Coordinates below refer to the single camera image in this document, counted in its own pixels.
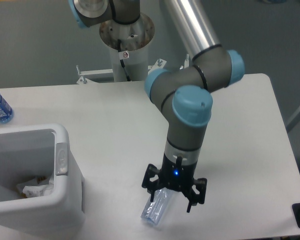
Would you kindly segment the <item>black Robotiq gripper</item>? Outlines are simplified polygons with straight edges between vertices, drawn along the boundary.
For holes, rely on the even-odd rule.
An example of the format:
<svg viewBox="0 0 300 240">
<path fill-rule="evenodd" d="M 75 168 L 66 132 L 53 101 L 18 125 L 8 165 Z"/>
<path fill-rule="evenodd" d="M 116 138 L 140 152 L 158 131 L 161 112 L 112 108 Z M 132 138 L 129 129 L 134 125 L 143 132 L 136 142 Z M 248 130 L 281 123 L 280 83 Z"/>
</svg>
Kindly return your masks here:
<svg viewBox="0 0 300 240">
<path fill-rule="evenodd" d="M 188 199 L 186 212 L 190 213 L 192 206 L 203 205 L 206 198 L 207 179 L 194 179 L 196 166 L 197 163 L 177 166 L 164 155 L 161 169 L 151 163 L 147 166 L 141 186 L 150 194 L 150 202 L 163 188 L 182 192 Z"/>
</svg>

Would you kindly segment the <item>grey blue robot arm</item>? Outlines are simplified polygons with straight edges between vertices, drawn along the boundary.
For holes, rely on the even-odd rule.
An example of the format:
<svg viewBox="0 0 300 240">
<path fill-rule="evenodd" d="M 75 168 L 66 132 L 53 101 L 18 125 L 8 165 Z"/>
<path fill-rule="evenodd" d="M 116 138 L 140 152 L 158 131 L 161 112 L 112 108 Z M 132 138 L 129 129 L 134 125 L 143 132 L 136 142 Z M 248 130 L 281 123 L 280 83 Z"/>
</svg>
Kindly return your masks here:
<svg viewBox="0 0 300 240">
<path fill-rule="evenodd" d="M 162 166 L 149 164 L 142 187 L 151 196 L 167 188 L 181 192 L 193 207 L 205 202 L 207 180 L 194 178 L 207 125 L 212 115 L 211 93 L 245 74 L 235 50 L 221 45 L 199 0 L 163 0 L 189 54 L 191 66 L 170 72 L 148 68 L 145 48 L 153 39 L 152 20 L 138 0 L 71 0 L 69 6 L 82 28 L 99 25 L 103 43 L 112 52 L 116 82 L 144 81 L 149 100 L 168 122 Z"/>
</svg>

